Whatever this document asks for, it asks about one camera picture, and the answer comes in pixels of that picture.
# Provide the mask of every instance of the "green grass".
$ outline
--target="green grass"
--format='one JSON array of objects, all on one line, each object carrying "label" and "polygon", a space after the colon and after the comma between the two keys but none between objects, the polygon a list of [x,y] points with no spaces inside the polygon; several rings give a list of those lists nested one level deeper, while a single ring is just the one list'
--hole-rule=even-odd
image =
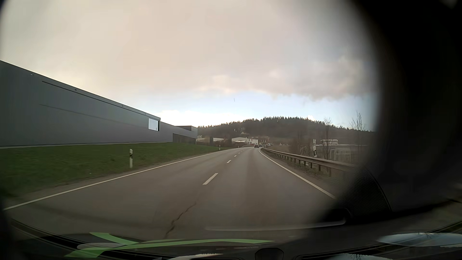
[{"label": "green grass", "polygon": [[0,149],[0,188],[2,193],[19,195],[123,173],[130,170],[129,149],[133,149],[133,169],[218,151],[218,147],[172,142]]}]

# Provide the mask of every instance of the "asphalt road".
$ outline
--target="asphalt road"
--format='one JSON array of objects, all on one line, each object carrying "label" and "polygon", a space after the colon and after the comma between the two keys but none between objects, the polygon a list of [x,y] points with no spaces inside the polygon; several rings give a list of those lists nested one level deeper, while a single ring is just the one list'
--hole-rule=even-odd
[{"label": "asphalt road", "polygon": [[250,147],[67,192],[7,214],[55,234],[285,241],[304,236],[317,210],[333,201]]}]

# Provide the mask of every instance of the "guardrail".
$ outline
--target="guardrail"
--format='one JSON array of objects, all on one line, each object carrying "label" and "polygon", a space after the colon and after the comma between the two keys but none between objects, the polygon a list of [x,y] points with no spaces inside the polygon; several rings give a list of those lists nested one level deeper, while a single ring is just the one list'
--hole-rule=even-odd
[{"label": "guardrail", "polygon": [[301,162],[304,162],[304,165],[306,166],[306,163],[309,163],[310,168],[313,168],[313,164],[318,165],[318,171],[321,171],[321,166],[326,167],[329,170],[330,169],[335,169],[343,172],[348,172],[351,171],[355,168],[354,164],[350,163],[345,163],[345,162],[339,162],[339,161],[331,161],[331,160],[326,160],[326,159],[320,159],[320,158],[314,158],[314,157],[308,157],[304,155],[296,155],[296,154],[290,154],[290,153],[285,153],[285,152],[280,152],[280,151],[275,151],[271,150],[268,148],[263,148],[265,151],[281,157],[285,159],[290,159],[291,161],[294,160],[296,163],[298,160],[298,163],[300,164]]}]

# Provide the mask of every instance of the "solid white edge line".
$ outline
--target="solid white edge line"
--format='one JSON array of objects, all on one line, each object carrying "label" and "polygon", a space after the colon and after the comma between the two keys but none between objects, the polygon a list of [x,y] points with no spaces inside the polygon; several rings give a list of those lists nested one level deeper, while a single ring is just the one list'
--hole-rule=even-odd
[{"label": "solid white edge line", "polygon": [[[212,154],[216,154],[216,153],[219,153],[219,152],[221,152],[221,151],[214,152],[214,153],[209,153],[209,154],[206,154],[206,155],[212,155]],[[98,184],[101,184],[101,183],[104,183],[104,182],[108,182],[108,181],[120,179],[120,178],[127,177],[127,176],[130,176],[130,175],[134,175],[134,174],[137,174],[137,173],[142,173],[142,172],[154,170],[154,169],[157,169],[157,168],[161,168],[161,167],[164,167],[164,166],[172,165],[172,164],[179,163],[179,162],[182,162],[182,161],[187,161],[187,160],[191,160],[191,159],[203,157],[203,156],[206,156],[206,155],[200,155],[200,156],[196,156],[196,157],[193,157],[193,158],[189,158],[189,159],[185,159],[185,160],[181,160],[181,161],[176,161],[176,162],[164,164],[164,165],[157,166],[157,167],[154,167],[154,168],[150,168],[150,169],[147,169],[147,170],[142,170],[142,171],[139,171],[139,172],[130,173],[130,174],[127,174],[127,175],[124,175],[124,176],[120,176],[120,177],[117,177],[117,178],[112,178],[112,179],[109,179],[109,180],[100,181],[100,182],[93,183],[93,184],[90,184],[90,185],[86,185],[86,186],[83,186],[83,187],[71,189],[71,190],[68,190],[68,191],[65,191],[65,192],[60,192],[60,193],[56,193],[56,194],[53,194],[53,195],[45,196],[45,197],[43,197],[43,198],[37,198],[37,199],[31,200],[31,201],[27,201],[27,202],[24,202],[24,203],[20,203],[20,204],[18,204],[18,205],[14,205],[14,206],[11,206],[11,207],[4,208],[3,210],[14,209],[14,208],[16,208],[16,207],[23,206],[23,205],[26,205],[26,204],[30,204],[30,203],[33,203],[33,202],[36,202],[36,201],[40,201],[40,200],[43,200],[43,199],[46,199],[46,198],[51,198],[51,197],[58,196],[58,195],[61,195],[61,194],[64,194],[64,193],[73,192],[73,191],[80,190],[80,189],[83,189],[83,188],[87,188],[87,187],[90,187],[90,186],[98,185]]]},{"label": "solid white edge line", "polygon": [[328,191],[322,189],[322,188],[319,187],[318,185],[316,185],[316,184],[310,182],[309,180],[303,178],[302,176],[296,174],[295,172],[293,172],[293,171],[287,169],[286,167],[284,167],[284,166],[278,164],[277,162],[271,160],[268,156],[264,155],[264,154],[261,152],[261,149],[258,149],[258,151],[262,154],[262,156],[265,156],[268,160],[270,160],[270,161],[274,162],[275,164],[279,165],[279,166],[280,166],[281,168],[283,168],[284,170],[286,170],[286,171],[292,173],[293,175],[299,177],[300,179],[302,179],[302,180],[305,181],[306,183],[310,184],[311,186],[315,187],[316,189],[320,190],[322,193],[326,194],[327,196],[329,196],[329,197],[331,197],[331,198],[333,198],[333,199],[336,199],[335,196],[332,195],[330,192],[328,192]]},{"label": "solid white edge line", "polygon": [[212,175],[210,178],[208,178],[208,180],[204,183],[202,183],[202,185],[207,185],[211,180],[213,180],[213,178],[215,178],[215,176],[217,176],[218,173],[215,173],[214,175]]}]

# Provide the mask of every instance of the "blue sky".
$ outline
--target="blue sky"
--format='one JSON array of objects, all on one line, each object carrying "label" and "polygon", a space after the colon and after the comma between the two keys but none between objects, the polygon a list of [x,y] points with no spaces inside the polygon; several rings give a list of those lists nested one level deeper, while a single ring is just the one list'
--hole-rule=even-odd
[{"label": "blue sky", "polygon": [[373,130],[362,23],[337,0],[12,0],[0,59],[173,125],[298,116],[348,127],[358,111]]}]

